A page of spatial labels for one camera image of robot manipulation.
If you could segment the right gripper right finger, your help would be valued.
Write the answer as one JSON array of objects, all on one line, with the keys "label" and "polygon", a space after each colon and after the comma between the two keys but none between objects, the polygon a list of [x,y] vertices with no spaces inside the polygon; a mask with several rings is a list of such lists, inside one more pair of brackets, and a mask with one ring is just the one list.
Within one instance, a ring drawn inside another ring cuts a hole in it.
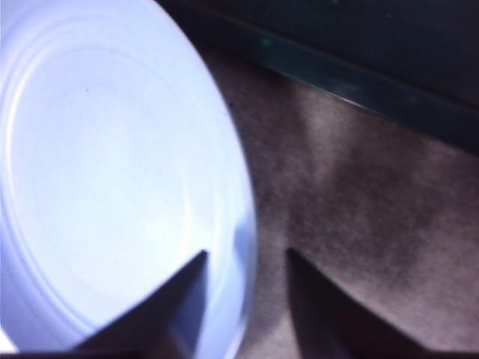
[{"label": "right gripper right finger", "polygon": [[288,249],[287,294],[302,358],[437,358]]}]

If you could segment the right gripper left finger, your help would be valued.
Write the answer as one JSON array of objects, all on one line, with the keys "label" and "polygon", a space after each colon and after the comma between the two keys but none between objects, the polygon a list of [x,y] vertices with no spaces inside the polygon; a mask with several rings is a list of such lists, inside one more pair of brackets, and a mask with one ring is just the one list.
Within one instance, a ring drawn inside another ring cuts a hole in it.
[{"label": "right gripper left finger", "polygon": [[208,253],[199,251],[140,304],[75,347],[79,358],[190,358],[206,305]]}]

